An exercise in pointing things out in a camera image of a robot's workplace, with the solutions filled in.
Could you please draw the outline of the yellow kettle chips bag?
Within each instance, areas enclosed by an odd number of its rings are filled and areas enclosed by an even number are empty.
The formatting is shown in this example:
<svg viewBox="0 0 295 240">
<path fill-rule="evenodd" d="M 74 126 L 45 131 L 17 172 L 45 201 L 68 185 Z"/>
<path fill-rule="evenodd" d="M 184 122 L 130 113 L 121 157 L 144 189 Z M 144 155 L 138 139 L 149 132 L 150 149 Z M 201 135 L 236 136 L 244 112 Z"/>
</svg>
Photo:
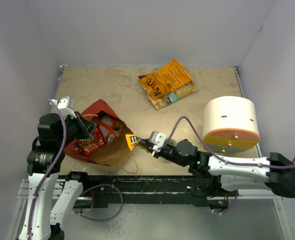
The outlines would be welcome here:
<svg viewBox="0 0 295 240">
<path fill-rule="evenodd" d="M 156 110 L 159 110 L 161 108 L 167 107 L 178 100 L 195 93 L 197 91 L 197 87 L 194 85 L 194 83 L 191 81 L 182 87 L 178 88 L 174 92 L 168 93 L 167 95 L 164 95 L 158 99 L 153 100 L 148 94 L 147 97 L 154 106 Z"/>
</svg>

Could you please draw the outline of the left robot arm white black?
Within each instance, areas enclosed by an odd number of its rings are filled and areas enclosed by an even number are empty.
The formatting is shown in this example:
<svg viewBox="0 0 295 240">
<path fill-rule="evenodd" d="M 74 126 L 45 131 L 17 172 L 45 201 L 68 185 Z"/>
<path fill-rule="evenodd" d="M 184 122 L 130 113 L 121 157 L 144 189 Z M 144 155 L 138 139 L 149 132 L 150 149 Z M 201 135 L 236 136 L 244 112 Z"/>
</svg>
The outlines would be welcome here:
<svg viewBox="0 0 295 240">
<path fill-rule="evenodd" d="M 71 171 L 55 205 L 52 204 L 64 148 L 75 140 L 87 140 L 96 127 L 78 111 L 62 117 L 48 113 L 39 119 L 38 136 L 27 156 L 28 200 L 20 240 L 62 240 L 64 221 L 79 196 L 90 192 L 86 172 Z"/>
</svg>

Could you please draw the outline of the clear tape roll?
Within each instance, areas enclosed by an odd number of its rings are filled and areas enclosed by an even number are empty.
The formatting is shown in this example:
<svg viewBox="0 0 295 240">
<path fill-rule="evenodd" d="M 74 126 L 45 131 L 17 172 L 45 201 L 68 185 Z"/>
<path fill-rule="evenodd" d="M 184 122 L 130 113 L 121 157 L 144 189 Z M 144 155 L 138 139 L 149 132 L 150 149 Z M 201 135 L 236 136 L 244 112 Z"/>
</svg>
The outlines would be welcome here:
<svg viewBox="0 0 295 240">
<path fill-rule="evenodd" d="M 174 146 L 174 147 L 177 146 L 177 142 L 174 139 L 169 140 L 167 144 L 171 145 L 171 146 Z"/>
</svg>

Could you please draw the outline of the red rice cracker packet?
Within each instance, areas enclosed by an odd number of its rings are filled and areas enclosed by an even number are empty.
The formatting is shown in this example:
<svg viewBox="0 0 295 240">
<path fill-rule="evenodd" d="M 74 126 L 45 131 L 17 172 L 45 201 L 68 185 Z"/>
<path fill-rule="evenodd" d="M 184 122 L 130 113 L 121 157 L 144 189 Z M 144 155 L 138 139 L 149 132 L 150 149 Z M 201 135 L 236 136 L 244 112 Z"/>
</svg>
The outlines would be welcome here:
<svg viewBox="0 0 295 240">
<path fill-rule="evenodd" d="M 80 154 L 84 157 L 88 157 L 94 151 L 104 147 L 106 144 L 105 136 L 98 129 L 93 130 L 90 138 L 78 139 L 76 141 L 76 146 L 78 147 Z"/>
</svg>

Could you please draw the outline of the red brown paper bag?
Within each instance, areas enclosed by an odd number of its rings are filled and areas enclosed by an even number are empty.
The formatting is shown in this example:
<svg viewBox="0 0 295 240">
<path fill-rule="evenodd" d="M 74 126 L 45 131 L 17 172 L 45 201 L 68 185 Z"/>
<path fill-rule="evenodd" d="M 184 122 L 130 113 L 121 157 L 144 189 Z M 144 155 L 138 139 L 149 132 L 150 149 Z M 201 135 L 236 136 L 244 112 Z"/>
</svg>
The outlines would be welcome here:
<svg viewBox="0 0 295 240">
<path fill-rule="evenodd" d="M 121 120 L 117 114 L 113 111 L 113 109 L 102 99 L 97 100 L 92 103 L 87 109 L 85 109 L 81 115 L 91 122 L 96 123 L 95 129 L 99 129 L 98 123 L 105 116 L 110 115 L 112 118 L 118 119 L 123 124 L 122 132 L 120 136 L 116 138 L 110 144 L 106 144 L 105 146 L 95 150 L 89 156 L 83 156 L 80 153 L 79 148 L 76 143 L 77 140 L 72 141 L 64 148 L 64 153 L 74 159 L 101 165 L 101 166 L 119 166 L 130 157 L 131 151 L 127 146 L 126 134 L 133 134 L 133 131 L 126 125 L 126 123 Z"/>
</svg>

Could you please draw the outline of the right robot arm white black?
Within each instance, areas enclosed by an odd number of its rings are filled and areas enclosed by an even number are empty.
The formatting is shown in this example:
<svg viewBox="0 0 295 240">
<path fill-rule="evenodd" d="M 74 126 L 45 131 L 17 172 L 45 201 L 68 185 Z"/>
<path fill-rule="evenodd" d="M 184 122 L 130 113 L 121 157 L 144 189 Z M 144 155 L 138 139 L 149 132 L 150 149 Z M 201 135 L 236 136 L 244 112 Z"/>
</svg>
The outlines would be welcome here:
<svg viewBox="0 0 295 240">
<path fill-rule="evenodd" d="M 240 189 L 271 190 L 284 198 L 295 198 L 295 166 L 285 156 L 272 152 L 269 157 L 238 158 L 214 156 L 203 152 L 187 139 L 159 147 L 146 139 L 137 144 L 154 158 L 164 158 L 182 167 L 198 178 L 218 176 L 210 183 L 210 191 L 221 196 L 224 192 Z"/>
</svg>

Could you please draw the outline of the large white paper roll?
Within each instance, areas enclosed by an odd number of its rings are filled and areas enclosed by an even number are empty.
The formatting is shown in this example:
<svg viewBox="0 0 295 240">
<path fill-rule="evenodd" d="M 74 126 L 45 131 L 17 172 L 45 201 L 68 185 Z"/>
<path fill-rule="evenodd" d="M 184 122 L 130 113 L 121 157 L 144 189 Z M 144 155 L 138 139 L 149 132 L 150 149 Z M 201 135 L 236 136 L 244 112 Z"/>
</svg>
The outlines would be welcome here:
<svg viewBox="0 0 295 240">
<path fill-rule="evenodd" d="M 217 153 L 254 148 L 260 141 L 254 103 L 239 96 L 221 96 L 208 102 L 203 111 L 202 140 Z"/>
</svg>

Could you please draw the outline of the yellow candy packet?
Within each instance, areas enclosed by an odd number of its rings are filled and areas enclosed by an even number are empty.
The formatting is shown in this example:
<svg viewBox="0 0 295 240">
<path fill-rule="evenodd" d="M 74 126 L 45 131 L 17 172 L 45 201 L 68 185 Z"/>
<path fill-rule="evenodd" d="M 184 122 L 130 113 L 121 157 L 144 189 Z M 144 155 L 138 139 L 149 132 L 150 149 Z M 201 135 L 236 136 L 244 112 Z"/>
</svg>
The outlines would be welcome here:
<svg viewBox="0 0 295 240">
<path fill-rule="evenodd" d="M 143 148 L 141 145 L 141 138 L 135 134 L 126 134 L 125 135 L 127 147 L 130 151 L 133 151 L 136 147 Z"/>
</svg>

